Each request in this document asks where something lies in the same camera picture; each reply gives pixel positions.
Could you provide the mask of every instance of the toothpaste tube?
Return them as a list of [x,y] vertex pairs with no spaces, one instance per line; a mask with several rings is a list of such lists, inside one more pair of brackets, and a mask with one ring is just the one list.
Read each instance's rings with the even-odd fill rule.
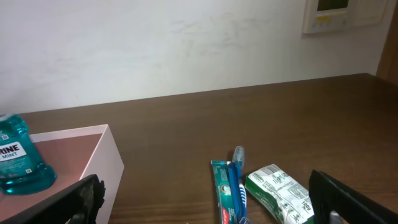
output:
[[236,224],[236,214],[228,181],[228,164],[226,161],[211,161],[216,183],[220,224]]
[[313,223],[308,191],[272,164],[246,177],[246,189],[281,224]]

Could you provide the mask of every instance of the brown wooden panel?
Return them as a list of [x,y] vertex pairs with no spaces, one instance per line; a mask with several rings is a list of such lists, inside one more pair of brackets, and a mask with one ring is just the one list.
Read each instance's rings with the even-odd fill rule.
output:
[[[218,223],[210,160],[246,149],[308,187],[322,170],[398,212],[398,87],[368,74],[23,114],[33,133],[108,123],[125,165],[109,223]],[[248,200],[254,223],[276,223]]]
[[398,4],[394,10],[376,75],[398,85]]

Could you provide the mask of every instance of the display screen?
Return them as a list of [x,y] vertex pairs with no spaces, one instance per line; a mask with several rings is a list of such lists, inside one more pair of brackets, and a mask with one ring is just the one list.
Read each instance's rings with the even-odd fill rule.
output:
[[318,11],[344,9],[348,7],[348,0],[319,0]]

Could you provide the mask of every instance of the white label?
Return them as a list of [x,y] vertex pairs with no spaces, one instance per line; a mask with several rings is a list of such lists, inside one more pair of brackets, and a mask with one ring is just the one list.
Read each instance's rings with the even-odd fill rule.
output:
[[26,152],[19,142],[0,146],[0,162],[25,156]]
[[277,200],[284,223],[304,223],[313,216],[308,191],[274,164],[253,172],[249,178]]

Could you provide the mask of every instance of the open box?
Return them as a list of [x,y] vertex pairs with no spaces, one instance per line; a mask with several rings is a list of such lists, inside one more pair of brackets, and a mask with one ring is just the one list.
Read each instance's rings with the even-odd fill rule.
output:
[[47,190],[32,195],[0,193],[0,222],[41,202],[51,195],[96,174],[105,184],[104,204],[96,222],[107,223],[124,165],[107,124],[87,128],[33,134],[30,138],[46,164],[52,166],[57,179]]

